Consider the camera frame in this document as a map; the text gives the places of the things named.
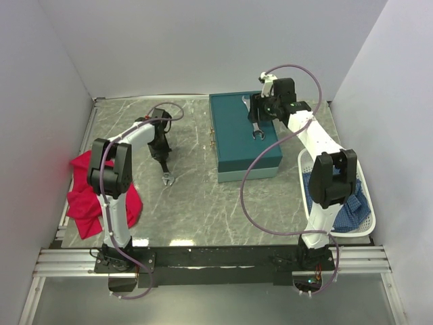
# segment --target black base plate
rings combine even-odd
[[[293,285],[292,272],[315,271],[315,265],[300,267],[298,245],[220,247],[135,247],[134,256],[151,269],[154,286],[182,284],[273,283]],[[120,273],[102,256],[96,273]],[[334,270],[332,252],[326,250],[322,271]],[[140,288],[148,285],[149,274],[140,270]]]

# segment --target marble surface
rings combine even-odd
[[[87,149],[95,138],[119,134],[162,101],[128,98],[98,102]],[[217,182],[216,152],[210,145],[208,99],[176,99],[175,102],[185,110],[185,117],[174,122],[167,135],[173,149],[168,167],[177,178],[176,183],[171,187],[162,183],[160,165],[152,159],[147,147],[133,157],[134,184],[143,201],[140,219],[131,228],[134,245],[296,244],[297,236],[273,236],[248,222],[240,206],[240,181]],[[176,107],[165,106],[165,109],[177,115]],[[322,103],[317,120],[339,141],[327,103]],[[289,133],[282,123],[276,122],[275,127],[279,138]],[[246,184],[246,206],[250,215],[270,230],[297,232],[306,226],[297,163],[302,149],[298,139],[283,143],[283,160],[277,177],[251,180]],[[81,240],[74,220],[70,219],[62,247],[100,246],[102,239],[100,233]],[[342,238],[339,242],[368,244],[369,237]]]

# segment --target teal box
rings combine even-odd
[[[242,96],[258,91],[218,93],[209,95],[209,105],[214,128],[219,181],[235,181],[243,178],[252,161],[278,138],[272,122],[260,122],[265,139],[252,137],[252,124]],[[257,163],[249,178],[276,176],[283,158],[276,146]]]

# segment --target red towel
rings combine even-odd
[[[90,155],[91,152],[87,151],[70,162],[74,167],[74,186],[67,196],[69,209],[66,215],[74,218],[81,239],[91,237],[102,231],[98,218],[102,216],[101,206],[96,194],[93,193],[92,187],[87,183]],[[113,166],[112,161],[108,161],[106,164]],[[133,184],[131,184],[127,192],[126,206],[128,227],[132,227],[137,222],[143,208],[143,203],[141,203],[140,196]]]

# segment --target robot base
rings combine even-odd
[[[147,266],[151,272],[154,271],[155,252],[143,247],[134,248],[132,238],[126,247],[121,248],[121,250]],[[96,274],[117,274],[135,273],[136,270],[133,262],[125,259],[115,248],[103,244],[97,255],[94,271]]]
[[[322,271],[335,269],[332,252],[327,247],[319,252],[305,250],[302,245],[134,247],[132,255],[149,266],[154,286],[234,283],[291,286],[292,272],[314,272],[319,264]],[[95,273],[135,272],[133,266],[130,271],[120,271],[117,266],[109,268],[110,263],[106,265],[103,256],[98,255],[98,259],[101,262],[95,264]],[[118,276],[116,279],[119,288],[127,280]],[[149,280],[149,274],[139,270],[138,287],[147,287]],[[132,290],[135,278],[129,278],[129,282]]]

